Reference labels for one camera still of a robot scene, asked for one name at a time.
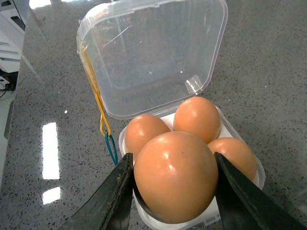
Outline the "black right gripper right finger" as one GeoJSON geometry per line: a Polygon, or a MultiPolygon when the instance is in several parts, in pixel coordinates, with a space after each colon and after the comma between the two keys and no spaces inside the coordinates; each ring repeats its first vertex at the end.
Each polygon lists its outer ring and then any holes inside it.
{"type": "Polygon", "coordinates": [[[224,230],[305,230],[306,226],[265,195],[225,156],[218,166],[216,201],[224,230]]]}

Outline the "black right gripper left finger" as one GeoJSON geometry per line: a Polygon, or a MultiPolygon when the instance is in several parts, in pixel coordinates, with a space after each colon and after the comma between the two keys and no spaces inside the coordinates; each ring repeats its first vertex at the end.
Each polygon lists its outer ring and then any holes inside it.
{"type": "Polygon", "coordinates": [[[127,230],[133,191],[133,155],[127,153],[61,230],[127,230]]]}

